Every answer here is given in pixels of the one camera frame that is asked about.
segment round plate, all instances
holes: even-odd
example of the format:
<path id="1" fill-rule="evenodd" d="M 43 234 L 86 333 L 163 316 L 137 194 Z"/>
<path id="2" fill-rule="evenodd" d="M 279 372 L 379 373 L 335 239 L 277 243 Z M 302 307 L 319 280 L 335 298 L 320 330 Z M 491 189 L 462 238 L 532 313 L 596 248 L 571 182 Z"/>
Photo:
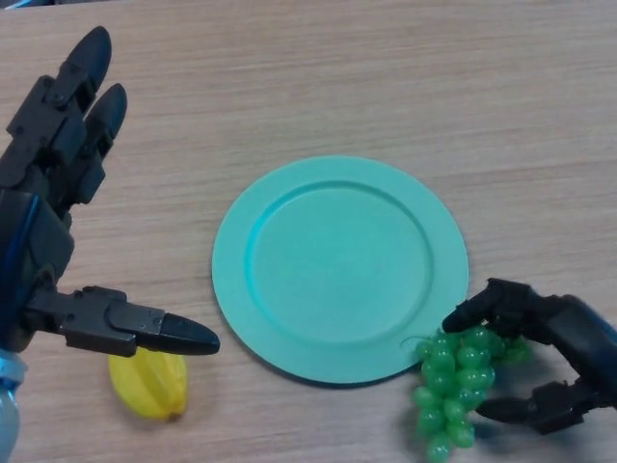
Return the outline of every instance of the round plate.
<path id="1" fill-rule="evenodd" d="M 358 384 L 410 366 L 463 301 L 468 256 L 452 215 L 391 166 L 313 157 L 251 185 L 229 209 L 212 279 L 231 329 L 289 374 Z"/>

